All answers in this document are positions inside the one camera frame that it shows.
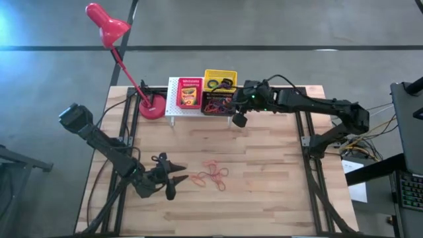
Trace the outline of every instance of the yellow plastic bin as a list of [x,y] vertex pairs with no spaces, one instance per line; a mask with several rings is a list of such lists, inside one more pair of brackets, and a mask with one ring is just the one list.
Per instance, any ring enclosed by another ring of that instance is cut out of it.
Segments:
[[[216,86],[221,84],[223,79],[229,79],[233,82],[233,86],[237,86],[237,75],[238,73],[236,71],[206,69],[206,72],[204,73],[203,89],[205,92],[211,92]],[[214,92],[233,93],[235,90],[237,89],[216,89]]]

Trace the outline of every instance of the wooden table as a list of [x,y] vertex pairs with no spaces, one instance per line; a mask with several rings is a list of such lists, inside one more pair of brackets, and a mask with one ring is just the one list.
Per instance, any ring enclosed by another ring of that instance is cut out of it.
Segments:
[[[325,97],[322,86],[305,87],[310,97]],[[126,91],[111,87],[106,108],[124,100]],[[110,137],[118,136],[123,109],[121,104],[104,117],[101,128]],[[186,179],[173,201],[166,200],[164,189],[141,199],[129,186],[121,235],[315,235],[295,115],[249,112],[247,117],[246,128],[228,129],[226,118],[178,118],[172,129],[164,118],[140,116],[134,145],[147,169],[153,166],[152,155],[167,152],[173,163],[187,167],[175,176],[205,171],[202,162],[211,159],[228,168],[229,176],[224,192],[209,180],[202,188]],[[329,116],[312,114],[312,119],[317,134],[331,128]],[[87,226],[88,195],[105,159],[95,152],[76,231]],[[326,155],[322,162],[330,201],[358,230],[339,156]],[[93,193],[90,221],[105,203],[111,171],[108,163]]]

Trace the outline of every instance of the gray floor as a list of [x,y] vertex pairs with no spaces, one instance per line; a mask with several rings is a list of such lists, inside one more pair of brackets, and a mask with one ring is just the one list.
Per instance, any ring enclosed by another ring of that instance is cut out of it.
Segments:
[[[98,30],[84,14],[89,2],[0,1],[0,46],[100,46]],[[97,2],[126,20],[132,1]],[[128,45],[411,45],[422,44],[422,23],[413,0],[140,0]],[[150,85],[211,68],[236,70],[241,83],[281,73],[368,108],[391,101],[390,83],[421,77],[422,58],[423,51],[412,50],[126,52],[124,61]],[[98,118],[113,66],[107,51],[0,52],[0,144],[55,164],[50,174],[31,175],[15,237],[73,232],[93,151],[60,126],[58,115],[78,102]],[[129,81],[121,74],[118,85]],[[393,113],[372,117],[371,125]],[[398,131],[374,142],[386,157],[402,151]],[[384,215],[359,209],[356,215],[361,231],[393,235]]]

